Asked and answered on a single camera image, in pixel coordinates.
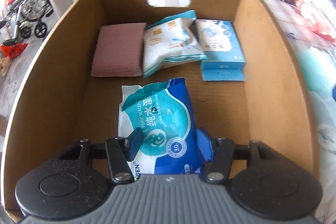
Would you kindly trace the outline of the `blue white wet wipes pack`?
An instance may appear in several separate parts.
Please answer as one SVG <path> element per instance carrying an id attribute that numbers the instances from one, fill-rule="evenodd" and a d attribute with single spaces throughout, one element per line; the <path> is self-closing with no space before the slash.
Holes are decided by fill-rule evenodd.
<path id="1" fill-rule="evenodd" d="M 118 135 L 127 138 L 137 128 L 143 132 L 138 152 L 127 162 L 134 178 L 199 172 L 204 159 L 185 79 L 124 85 L 121 90 Z"/>

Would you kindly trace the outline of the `brown cardboard box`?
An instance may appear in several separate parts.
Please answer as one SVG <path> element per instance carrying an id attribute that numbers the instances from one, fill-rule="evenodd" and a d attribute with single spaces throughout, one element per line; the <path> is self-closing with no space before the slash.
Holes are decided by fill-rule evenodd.
<path id="1" fill-rule="evenodd" d="M 12 108 L 1 163 L 1 202 L 22 214 L 15 186 L 27 172 L 80 139 L 101 143 L 117 134 L 123 85 L 186 80 L 199 127 L 245 144 L 260 140 L 315 175 L 317 126 L 290 42 L 263 0 L 191 0 L 201 19 L 233 23 L 245 59 L 243 82 L 205 82 L 198 63 L 154 75 L 93 78 L 100 28 L 155 23 L 181 9 L 147 0 L 76 0 L 56 23 L 30 65 Z"/>

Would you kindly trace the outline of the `light blue tissue box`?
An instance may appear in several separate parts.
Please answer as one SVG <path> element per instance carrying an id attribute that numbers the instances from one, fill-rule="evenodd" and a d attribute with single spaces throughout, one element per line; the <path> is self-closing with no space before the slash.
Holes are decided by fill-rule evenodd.
<path id="1" fill-rule="evenodd" d="M 245 56 L 230 21 L 198 19 L 198 41 L 207 58 L 201 62 L 204 81 L 244 81 Z"/>

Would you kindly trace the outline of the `pink folded cloth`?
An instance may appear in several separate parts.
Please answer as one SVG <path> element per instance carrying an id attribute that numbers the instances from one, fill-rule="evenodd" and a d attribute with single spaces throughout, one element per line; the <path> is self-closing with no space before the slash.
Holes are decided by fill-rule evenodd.
<path id="1" fill-rule="evenodd" d="M 145 27 L 145 23 L 102 26 L 92 61 L 91 76 L 141 76 Z"/>

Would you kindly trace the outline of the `white cotton swab pack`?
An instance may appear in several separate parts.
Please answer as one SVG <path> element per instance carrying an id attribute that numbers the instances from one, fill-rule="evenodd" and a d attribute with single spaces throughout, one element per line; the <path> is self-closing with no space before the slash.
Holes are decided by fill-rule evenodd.
<path id="1" fill-rule="evenodd" d="M 201 44 L 190 30 L 196 21 L 194 10 L 168 16 L 145 28 L 143 33 L 144 77 L 162 68 L 207 59 Z"/>

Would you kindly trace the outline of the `wheelchair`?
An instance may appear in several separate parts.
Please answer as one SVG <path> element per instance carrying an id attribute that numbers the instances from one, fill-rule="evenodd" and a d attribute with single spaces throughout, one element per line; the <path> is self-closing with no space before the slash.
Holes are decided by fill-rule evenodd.
<path id="1" fill-rule="evenodd" d="M 48 27 L 43 19 L 54 12 L 49 0 L 5 0 L 5 6 L 7 13 L 1 19 L 1 28 L 13 24 L 13 30 L 7 30 L 5 45 L 14 45 L 32 35 L 39 39 L 46 37 Z"/>

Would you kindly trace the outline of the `pink wet wipes pack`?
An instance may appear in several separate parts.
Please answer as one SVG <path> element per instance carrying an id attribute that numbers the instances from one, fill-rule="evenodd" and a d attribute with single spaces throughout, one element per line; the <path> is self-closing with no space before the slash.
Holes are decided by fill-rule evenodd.
<path id="1" fill-rule="evenodd" d="M 335 6 L 329 0 L 295 0 L 310 29 L 335 44 Z"/>

